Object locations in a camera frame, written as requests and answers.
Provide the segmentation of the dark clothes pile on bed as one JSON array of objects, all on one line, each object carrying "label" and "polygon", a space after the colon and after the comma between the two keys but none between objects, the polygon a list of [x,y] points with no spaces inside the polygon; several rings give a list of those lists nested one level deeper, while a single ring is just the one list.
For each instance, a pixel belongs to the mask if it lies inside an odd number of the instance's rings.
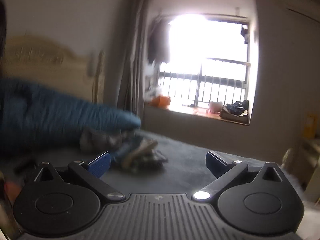
[{"label": "dark clothes pile on bed", "polygon": [[85,129],[80,137],[82,152],[108,152],[111,163],[124,171],[138,173],[159,170],[168,162],[157,149],[158,141],[134,131],[103,132]]}]

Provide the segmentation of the grey fleece bed blanket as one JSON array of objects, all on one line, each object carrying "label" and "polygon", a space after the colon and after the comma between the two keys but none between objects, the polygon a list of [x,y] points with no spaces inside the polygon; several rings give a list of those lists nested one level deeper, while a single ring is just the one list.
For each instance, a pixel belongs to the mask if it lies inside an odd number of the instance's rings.
[{"label": "grey fleece bed blanket", "polygon": [[[168,162],[159,170],[132,173],[111,163],[111,168],[102,180],[120,192],[131,193],[186,193],[191,196],[196,190],[216,178],[206,168],[207,149],[186,144],[165,136],[146,131],[137,134],[158,141],[157,149],[167,157]],[[101,153],[82,152],[76,148],[61,148],[33,155],[14,168],[14,174],[25,176],[42,160],[49,160],[54,166],[65,166],[73,160],[91,160]]]}]

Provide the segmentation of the metal window railing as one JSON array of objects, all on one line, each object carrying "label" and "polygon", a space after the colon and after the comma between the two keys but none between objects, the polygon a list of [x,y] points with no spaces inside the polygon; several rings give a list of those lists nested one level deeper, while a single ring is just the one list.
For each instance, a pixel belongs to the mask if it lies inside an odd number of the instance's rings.
[{"label": "metal window railing", "polygon": [[250,63],[207,58],[197,62],[161,63],[158,87],[172,105],[208,108],[247,98]]}]

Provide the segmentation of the grey window curtain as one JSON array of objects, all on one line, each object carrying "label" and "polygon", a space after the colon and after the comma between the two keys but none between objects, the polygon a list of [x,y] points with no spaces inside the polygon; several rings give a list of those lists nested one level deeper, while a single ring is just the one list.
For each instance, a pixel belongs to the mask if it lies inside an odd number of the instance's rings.
[{"label": "grey window curtain", "polygon": [[144,104],[146,22],[149,0],[132,0],[117,106],[141,116]]}]

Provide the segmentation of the orange box on windowsill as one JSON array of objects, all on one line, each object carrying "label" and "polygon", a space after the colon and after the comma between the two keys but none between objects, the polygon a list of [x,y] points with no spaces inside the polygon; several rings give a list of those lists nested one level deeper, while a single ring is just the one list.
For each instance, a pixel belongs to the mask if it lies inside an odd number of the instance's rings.
[{"label": "orange box on windowsill", "polygon": [[153,98],[149,105],[152,107],[159,107],[159,108],[165,108],[168,107],[171,103],[171,98],[168,96],[157,96],[156,98]]}]

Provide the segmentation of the cream carved wooden headboard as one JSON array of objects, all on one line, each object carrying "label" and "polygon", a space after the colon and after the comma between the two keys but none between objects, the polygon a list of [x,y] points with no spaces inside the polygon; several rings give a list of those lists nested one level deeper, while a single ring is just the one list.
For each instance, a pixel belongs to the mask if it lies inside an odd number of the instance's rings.
[{"label": "cream carved wooden headboard", "polygon": [[18,35],[7,39],[1,59],[5,77],[40,83],[93,103],[103,103],[105,53],[97,63],[76,55],[71,49],[47,37]]}]

